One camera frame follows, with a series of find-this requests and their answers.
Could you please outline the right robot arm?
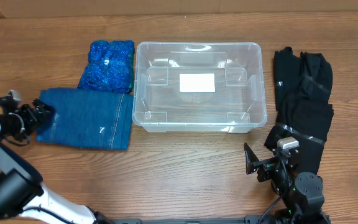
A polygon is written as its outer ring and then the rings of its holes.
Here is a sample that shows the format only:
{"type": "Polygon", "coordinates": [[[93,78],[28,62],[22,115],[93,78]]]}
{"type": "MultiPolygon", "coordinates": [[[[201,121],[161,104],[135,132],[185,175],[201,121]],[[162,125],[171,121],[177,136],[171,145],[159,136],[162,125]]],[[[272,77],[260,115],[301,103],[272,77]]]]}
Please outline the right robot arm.
{"type": "Polygon", "coordinates": [[[323,180],[312,172],[296,172],[300,162],[300,145],[296,139],[278,142],[273,156],[259,160],[248,144],[244,144],[246,173],[257,173],[259,182],[271,181],[278,195],[262,215],[248,215],[245,223],[330,223],[324,214],[323,180]]]}

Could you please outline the black garment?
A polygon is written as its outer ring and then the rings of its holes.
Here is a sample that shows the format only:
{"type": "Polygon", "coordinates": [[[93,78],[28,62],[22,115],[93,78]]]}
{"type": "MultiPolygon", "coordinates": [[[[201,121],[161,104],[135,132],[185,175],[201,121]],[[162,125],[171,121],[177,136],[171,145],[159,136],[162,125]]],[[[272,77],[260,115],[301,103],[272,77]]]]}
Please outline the black garment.
{"type": "Polygon", "coordinates": [[[334,116],[329,103],[333,86],[331,64],[321,53],[293,54],[291,47],[276,51],[273,58],[277,118],[264,146],[277,147],[278,140],[295,138],[300,144],[297,172],[318,173],[334,116]]]}

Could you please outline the blue denim jeans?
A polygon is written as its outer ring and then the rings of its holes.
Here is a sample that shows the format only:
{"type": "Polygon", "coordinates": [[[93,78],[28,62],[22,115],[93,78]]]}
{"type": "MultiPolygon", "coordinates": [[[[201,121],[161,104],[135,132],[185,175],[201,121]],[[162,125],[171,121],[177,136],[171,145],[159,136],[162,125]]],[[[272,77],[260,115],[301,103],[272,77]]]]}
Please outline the blue denim jeans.
{"type": "Polygon", "coordinates": [[[85,149],[126,150],[134,97],[127,93],[49,88],[40,100],[55,109],[37,130],[38,142],[85,149]]]}

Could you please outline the sparkly blue knit garment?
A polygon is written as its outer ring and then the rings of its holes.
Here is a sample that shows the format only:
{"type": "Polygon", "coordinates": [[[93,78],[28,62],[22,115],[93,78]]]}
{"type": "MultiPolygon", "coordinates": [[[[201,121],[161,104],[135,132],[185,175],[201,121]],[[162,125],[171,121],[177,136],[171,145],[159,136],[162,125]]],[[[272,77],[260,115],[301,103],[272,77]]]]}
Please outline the sparkly blue knit garment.
{"type": "Polygon", "coordinates": [[[96,40],[88,52],[88,64],[78,89],[130,93],[134,83],[135,45],[131,40],[96,40]]]}

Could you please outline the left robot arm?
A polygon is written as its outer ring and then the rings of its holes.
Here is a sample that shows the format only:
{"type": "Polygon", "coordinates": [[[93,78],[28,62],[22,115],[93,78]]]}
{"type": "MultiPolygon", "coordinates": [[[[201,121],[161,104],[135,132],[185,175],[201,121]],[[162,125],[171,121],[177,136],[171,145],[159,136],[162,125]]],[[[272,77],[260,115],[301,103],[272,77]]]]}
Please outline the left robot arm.
{"type": "Polygon", "coordinates": [[[38,99],[31,105],[22,104],[14,90],[0,97],[0,220],[24,217],[45,223],[110,223],[102,213],[50,190],[32,165],[3,144],[28,145],[32,132],[53,112],[38,99]]]}

